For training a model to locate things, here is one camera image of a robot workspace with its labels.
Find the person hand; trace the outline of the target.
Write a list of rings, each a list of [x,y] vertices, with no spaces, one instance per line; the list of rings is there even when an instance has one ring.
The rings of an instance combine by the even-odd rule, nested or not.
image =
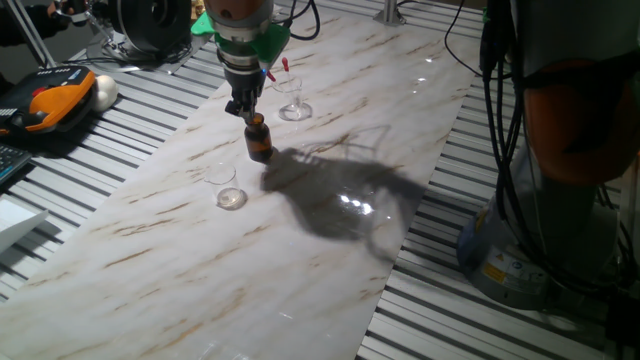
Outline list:
[[[60,15],[73,15],[74,12],[74,7],[69,0],[53,0],[47,8],[47,14],[50,18]]]

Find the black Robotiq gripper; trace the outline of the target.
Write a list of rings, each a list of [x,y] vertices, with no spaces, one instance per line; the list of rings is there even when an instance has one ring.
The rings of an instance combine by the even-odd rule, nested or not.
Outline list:
[[[240,68],[224,63],[226,81],[231,86],[232,99],[227,102],[225,111],[230,115],[245,118],[246,124],[257,122],[256,105],[262,94],[267,70],[260,66]]]

